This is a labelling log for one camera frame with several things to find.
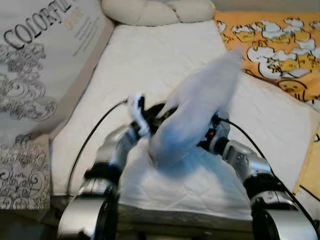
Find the yellow patterned fabric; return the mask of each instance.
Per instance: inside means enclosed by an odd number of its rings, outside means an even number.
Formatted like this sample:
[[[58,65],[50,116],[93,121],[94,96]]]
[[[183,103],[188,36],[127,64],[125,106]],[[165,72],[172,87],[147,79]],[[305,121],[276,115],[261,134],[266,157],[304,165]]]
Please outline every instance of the yellow patterned fabric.
[[[320,12],[217,11],[214,20],[228,49],[245,47],[247,74],[302,101],[320,97]]]

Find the pillow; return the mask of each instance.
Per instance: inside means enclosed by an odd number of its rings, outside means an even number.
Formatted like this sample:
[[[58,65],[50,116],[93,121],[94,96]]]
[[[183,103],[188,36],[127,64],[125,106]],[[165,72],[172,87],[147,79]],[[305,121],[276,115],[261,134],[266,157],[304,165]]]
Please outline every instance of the pillow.
[[[48,208],[49,139],[112,33],[100,2],[4,0],[0,9],[0,209]]]
[[[202,22],[215,13],[210,0],[102,0],[101,6],[108,17],[136,26]]]
[[[246,48],[244,71],[301,101],[320,96],[320,14],[217,12],[228,49]]]

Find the black cable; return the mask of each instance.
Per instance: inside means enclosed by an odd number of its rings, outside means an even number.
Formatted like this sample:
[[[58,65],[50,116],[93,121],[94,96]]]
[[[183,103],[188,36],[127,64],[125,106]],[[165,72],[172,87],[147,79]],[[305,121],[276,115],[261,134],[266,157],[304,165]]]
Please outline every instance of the black cable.
[[[92,137],[92,135],[95,133],[95,131],[97,130],[97,128],[99,127],[99,125],[102,123],[102,121],[106,118],[106,116],[109,115],[109,113],[111,113],[115,108],[117,108],[118,106],[122,105],[122,104],[125,104],[127,103],[127,100],[123,100],[121,102],[118,102],[116,105],[114,105],[112,108],[110,108],[109,111],[107,111],[101,118],[100,120],[96,123],[96,125],[94,126],[94,128],[91,130],[91,132],[89,133],[89,135],[86,137],[84,143],[82,144],[81,148],[80,148],[80,151],[78,152],[74,162],[73,162],[73,165],[72,165],[72,168],[71,168],[71,171],[70,171],[70,174],[69,174],[69,179],[68,179],[68,183],[67,183],[67,186],[66,186],[66,195],[68,197],[71,197],[70,195],[70,187],[71,187],[71,180],[72,180],[72,177],[74,175],[74,171],[76,169],[76,166],[77,166],[77,163],[80,159],[80,156],[81,156],[81,153],[84,151],[88,141],[90,140],[90,138]]]
[[[258,151],[258,153],[260,154],[260,156],[263,159],[266,159],[265,155],[262,153],[262,151],[260,150],[260,148],[257,146],[257,144],[252,140],[252,138],[241,128],[239,127],[237,124],[235,124],[234,122],[228,120],[228,119],[223,119],[223,118],[218,118],[220,121],[226,122],[232,126],[234,126],[235,128],[237,128],[240,132],[243,133],[243,135],[246,136],[246,138],[250,141],[250,143],[255,147],[255,149]]]
[[[218,120],[226,122],[232,126],[234,126],[235,128],[237,128],[240,132],[243,133],[243,135],[246,136],[246,138],[250,141],[250,143],[255,147],[255,149],[259,152],[259,154],[261,155],[262,158],[266,159],[265,155],[262,153],[262,151],[260,150],[260,148],[257,146],[257,144],[252,140],[252,138],[241,128],[239,127],[237,124],[235,124],[234,122],[228,120],[228,119],[224,119],[224,118],[220,118],[218,117]],[[275,172],[273,171],[272,167],[270,166],[270,170],[273,174],[273,176],[275,177],[275,179],[279,182],[282,183],[282,181],[276,176]],[[309,215],[309,213],[307,212],[307,210],[304,208],[304,206],[302,206],[302,204],[296,199],[296,197],[293,195],[293,193],[283,184],[284,190],[285,192],[290,196],[290,198],[293,200],[293,202],[300,208],[300,210],[303,212],[303,214],[305,215],[305,217],[311,222],[312,226],[315,229],[315,232],[317,232],[317,227],[315,226],[314,220],[312,219],[312,217]]]

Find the bedsheet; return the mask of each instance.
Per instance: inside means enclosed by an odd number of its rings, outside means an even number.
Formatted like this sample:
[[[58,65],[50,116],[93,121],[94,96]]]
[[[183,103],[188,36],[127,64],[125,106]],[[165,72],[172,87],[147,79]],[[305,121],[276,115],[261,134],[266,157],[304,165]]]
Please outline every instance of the bedsheet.
[[[111,106],[135,92],[145,93],[146,107],[163,101],[186,76],[225,52],[213,21],[116,27],[69,123],[53,140],[53,194],[66,193],[70,169],[81,145]],[[275,173],[292,190],[319,114],[281,89],[248,75],[241,77],[229,114],[252,136]],[[106,135],[129,122],[125,107],[103,121],[82,153],[72,193],[80,187]],[[251,146],[233,128],[229,138]],[[129,155],[119,187],[122,206],[135,207],[142,211],[140,214],[148,210],[251,219],[245,190],[220,157],[215,162],[202,162],[200,156],[206,153],[199,151],[189,161],[159,171],[151,167],[145,152],[146,141],[141,141]]]

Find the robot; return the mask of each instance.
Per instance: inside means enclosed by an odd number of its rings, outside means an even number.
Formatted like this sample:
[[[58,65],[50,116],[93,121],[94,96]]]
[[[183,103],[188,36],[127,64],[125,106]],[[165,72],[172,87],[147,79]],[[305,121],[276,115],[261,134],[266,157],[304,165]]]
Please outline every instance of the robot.
[[[133,122],[111,132],[98,149],[95,162],[84,174],[78,194],[66,207],[57,232],[59,240],[113,240],[117,229],[118,183],[129,151],[146,136],[152,136],[175,109],[161,118],[164,104],[145,111],[142,95],[129,97]],[[312,219],[274,175],[264,157],[249,147],[228,139],[228,114],[218,112],[198,146],[222,156],[243,183],[251,202],[255,240],[318,240]]]

